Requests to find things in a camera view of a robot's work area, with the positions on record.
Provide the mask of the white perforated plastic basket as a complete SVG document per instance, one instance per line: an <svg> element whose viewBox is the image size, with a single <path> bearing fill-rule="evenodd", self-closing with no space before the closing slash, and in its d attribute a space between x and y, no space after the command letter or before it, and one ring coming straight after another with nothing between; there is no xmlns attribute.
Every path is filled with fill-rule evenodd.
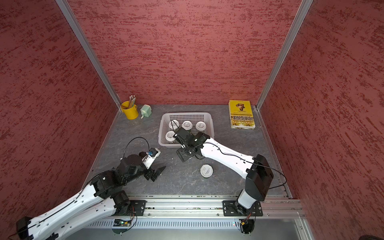
<svg viewBox="0 0 384 240"><path fill-rule="evenodd" d="M176 140L170 141L172 137L169 132L176 132L181 127L194 135L202 132L211 138L215 136L213 119L209 113L166 113L161 118L158 134L159 145L166 148L180 148L181 145Z"/></svg>

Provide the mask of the yogurt cup green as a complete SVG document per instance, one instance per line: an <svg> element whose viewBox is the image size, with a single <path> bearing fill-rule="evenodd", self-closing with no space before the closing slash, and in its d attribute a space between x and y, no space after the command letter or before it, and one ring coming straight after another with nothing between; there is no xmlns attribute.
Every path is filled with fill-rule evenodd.
<svg viewBox="0 0 384 240"><path fill-rule="evenodd" d="M214 170L212 166L205 164L205 165L202 165L200 169L200 173L204 178L210 178L213 175Z"/></svg>

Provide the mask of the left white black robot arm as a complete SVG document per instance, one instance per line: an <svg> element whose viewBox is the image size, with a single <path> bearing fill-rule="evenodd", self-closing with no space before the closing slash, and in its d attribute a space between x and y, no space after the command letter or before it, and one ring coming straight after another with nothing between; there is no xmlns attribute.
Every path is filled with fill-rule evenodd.
<svg viewBox="0 0 384 240"><path fill-rule="evenodd" d="M159 149L151 148L122 158L117 168L99 173L55 208L34 218L19 219L16 236L21 240L58 240L104 217L136 216L137 211L123 187L140 176L155 181L164 170L155 171L151 167L160 153Z"/></svg>

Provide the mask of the yellow pencil cup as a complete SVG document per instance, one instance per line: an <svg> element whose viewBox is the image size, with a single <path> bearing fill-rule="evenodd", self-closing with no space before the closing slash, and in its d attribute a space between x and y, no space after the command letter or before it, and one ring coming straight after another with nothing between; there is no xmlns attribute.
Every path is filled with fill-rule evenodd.
<svg viewBox="0 0 384 240"><path fill-rule="evenodd" d="M121 104L121 110L126 115L128 120L134 120L139 116L137 105L131 105L130 101L123 102Z"/></svg>

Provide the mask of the yellow book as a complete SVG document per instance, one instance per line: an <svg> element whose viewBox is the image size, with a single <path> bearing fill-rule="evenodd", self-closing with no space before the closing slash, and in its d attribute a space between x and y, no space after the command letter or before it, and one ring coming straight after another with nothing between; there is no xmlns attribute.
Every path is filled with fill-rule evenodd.
<svg viewBox="0 0 384 240"><path fill-rule="evenodd" d="M256 124L250 101L230 100L229 112L232 129L255 129Z"/></svg>

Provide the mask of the pencils bunch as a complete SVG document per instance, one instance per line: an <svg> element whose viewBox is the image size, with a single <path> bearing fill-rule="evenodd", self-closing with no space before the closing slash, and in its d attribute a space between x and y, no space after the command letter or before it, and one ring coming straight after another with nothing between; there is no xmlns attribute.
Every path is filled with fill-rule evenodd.
<svg viewBox="0 0 384 240"><path fill-rule="evenodd" d="M131 95L130 99L129 99L129 107L128 107L128 109L132 108L135 105L135 101L136 101L136 96L135 95Z"/></svg>

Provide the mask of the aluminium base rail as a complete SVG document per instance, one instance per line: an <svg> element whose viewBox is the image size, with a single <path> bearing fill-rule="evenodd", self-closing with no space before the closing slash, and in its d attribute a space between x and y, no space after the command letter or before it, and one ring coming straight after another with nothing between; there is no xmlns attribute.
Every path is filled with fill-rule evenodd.
<svg viewBox="0 0 384 240"><path fill-rule="evenodd" d="M130 195L131 201L143 200L146 205L141 218L148 219L219 219L234 218L235 210L224 201L235 201L236 196L187 195ZM300 200L272 196L256 203L253 215L259 219L306 219Z"/></svg>

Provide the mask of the left aluminium corner post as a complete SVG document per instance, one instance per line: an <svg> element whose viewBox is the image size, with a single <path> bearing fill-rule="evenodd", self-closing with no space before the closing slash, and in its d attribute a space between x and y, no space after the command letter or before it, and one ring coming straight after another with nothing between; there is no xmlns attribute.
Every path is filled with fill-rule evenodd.
<svg viewBox="0 0 384 240"><path fill-rule="evenodd" d="M77 37L78 41L80 42L81 46L83 47L86 55L88 56L94 69L96 70L97 74L99 75L100 79L102 80L105 88L107 89L108 93L112 97L115 105L120 106L122 103L121 99L119 98L118 94L114 90L104 68L102 67L102 64L100 63L96 53L94 52L93 48L91 47L91 44L89 43L84 31L82 30L78 20L76 19L75 14L72 11L68 1L56 0L56 3L59 6L59 8L60 8L61 12L63 13L65 19L67 20L68 24L70 25L75 36Z"/></svg>

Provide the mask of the aluminium corner post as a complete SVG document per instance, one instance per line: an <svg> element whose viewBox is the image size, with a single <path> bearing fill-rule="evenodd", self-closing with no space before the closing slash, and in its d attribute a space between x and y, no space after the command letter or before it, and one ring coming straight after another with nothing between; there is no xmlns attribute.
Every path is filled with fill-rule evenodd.
<svg viewBox="0 0 384 240"><path fill-rule="evenodd" d="M59 6L59 8L60 8L61 12L63 13L65 19L67 20L68 24L70 25L75 36L77 37L78 41L80 42L81 46L83 47L86 55L88 56L94 69L96 70L97 74L99 75L100 79L102 80L105 88L107 89L108 93L112 97L115 105L120 106L122 103L121 99L119 98L118 94L114 90L104 68L102 67L102 64L100 63L96 53L94 52L93 48L91 47L91 44L89 43L84 31L82 30L78 20L76 19L75 14L72 11L68 1L56 0L56 3Z"/></svg>
<svg viewBox="0 0 384 240"><path fill-rule="evenodd" d="M312 3L313 3L313 0L302 0L301 4L299 6L297 14L296 14L291 26L290 26L290 29L287 33L287 36L284 40L284 43L283 43L282 48L278 54L278 57L277 57L276 62L272 68L272 71L269 75L269 78L266 82L266 85L263 88L261 96L259 97L259 100L256 104L256 110L258 112L261 111L262 105L268 96L268 93L269 93L269 91L270 91L279 71L280 71L280 68L282 67L282 65L284 63L284 60L285 60L297 34L298 34L298 32L299 32L299 30L300 30L300 28L304 22L304 19L307 15Z"/></svg>

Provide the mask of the right aluminium corner post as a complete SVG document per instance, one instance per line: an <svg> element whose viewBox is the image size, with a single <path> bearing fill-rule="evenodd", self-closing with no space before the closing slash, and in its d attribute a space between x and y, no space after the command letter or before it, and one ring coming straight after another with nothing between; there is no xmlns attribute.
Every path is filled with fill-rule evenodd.
<svg viewBox="0 0 384 240"><path fill-rule="evenodd" d="M298 34L298 32L299 32L299 30L300 30L300 28L304 22L304 19L307 15L312 3L313 3L313 0L302 0L301 4L299 6L297 14L296 14L291 26L290 26L290 29L287 33L287 36L284 40L284 43L283 43L282 48L278 54L278 57L277 57L276 62L272 68L272 71L269 75L269 78L266 82L266 85L263 88L261 96L259 97L259 100L256 104L256 110L258 112L261 111L262 105L268 96L268 93L269 93L269 91L270 91L279 71L280 71L280 68L282 67L282 65L284 63L284 60L285 60L297 34Z"/></svg>

